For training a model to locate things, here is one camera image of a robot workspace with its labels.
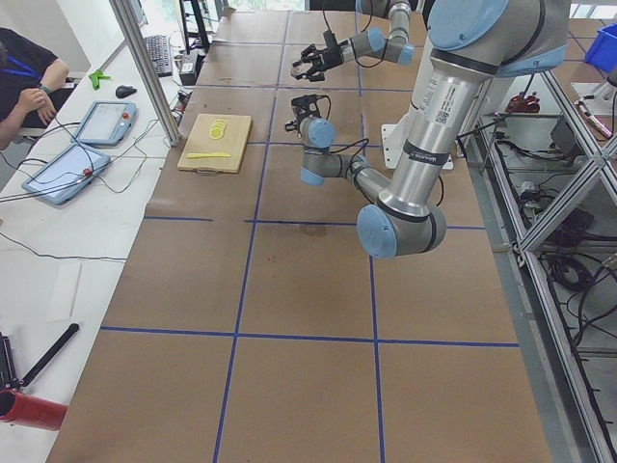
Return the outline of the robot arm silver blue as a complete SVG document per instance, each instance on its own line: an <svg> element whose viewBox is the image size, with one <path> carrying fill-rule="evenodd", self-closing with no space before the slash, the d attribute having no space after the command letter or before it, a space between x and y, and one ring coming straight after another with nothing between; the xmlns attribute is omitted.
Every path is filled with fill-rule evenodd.
<svg viewBox="0 0 617 463"><path fill-rule="evenodd" d="M354 62L363 68L363 57L373 59L373 67L383 62L406 66L412 61L415 47L411 44L410 25L413 14L424 10L422 1L357 1L355 8L370 19L385 19L389 29L383 31L366 23L356 35L338 40L332 27L327 26L323 32L324 46L311 44L292 62L293 78L321 82L328 70L345 63Z"/></svg>
<svg viewBox="0 0 617 463"><path fill-rule="evenodd" d="M413 12L423 14L427 43L415 100L391 132L399 158L385 177L358 155L339 155L332 124L310 109L310 98L293 101L286 129L304 143L301 178L313 185L344 177L367 198L357 219L364 250L375 258L428 252L446 232L442 212L429 196L460 133L481 84L557 67L567 49L570 5L566 1L360 1L359 13L389 21L387 33L372 27L344 41L331 31L323 48L309 46L292 65L297 79L321 81L328 69L368 56L410 63Z"/></svg>

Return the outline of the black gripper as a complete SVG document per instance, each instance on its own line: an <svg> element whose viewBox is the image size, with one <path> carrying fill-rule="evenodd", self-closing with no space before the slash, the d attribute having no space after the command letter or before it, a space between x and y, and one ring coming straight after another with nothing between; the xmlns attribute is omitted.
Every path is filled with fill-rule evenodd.
<svg viewBox="0 0 617 463"><path fill-rule="evenodd" d="M310 122L311 116L296 118L295 120L286 123L286 131L294 133L301 140L307 140L309 138Z"/></svg>
<svg viewBox="0 0 617 463"><path fill-rule="evenodd" d="M301 60L291 63L291 69L302 68L308 74L308 79L305 80L322 82L325 80L327 70L343 64L344 58L338 45L318 48L315 43L312 43L301 52Z"/></svg>

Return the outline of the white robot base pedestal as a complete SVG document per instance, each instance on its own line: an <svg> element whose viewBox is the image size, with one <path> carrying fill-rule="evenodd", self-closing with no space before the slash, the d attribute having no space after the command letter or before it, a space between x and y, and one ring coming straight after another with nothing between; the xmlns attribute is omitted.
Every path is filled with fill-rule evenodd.
<svg viewBox="0 0 617 463"><path fill-rule="evenodd" d="M388 169L395 169L399 164L399 158L404 152L409 134L414 127L420 98L424 95L425 85L432 73L433 66L430 62L430 54L422 56L409 109L401 116L397 123L381 125L383 154L385 165Z"/></svg>

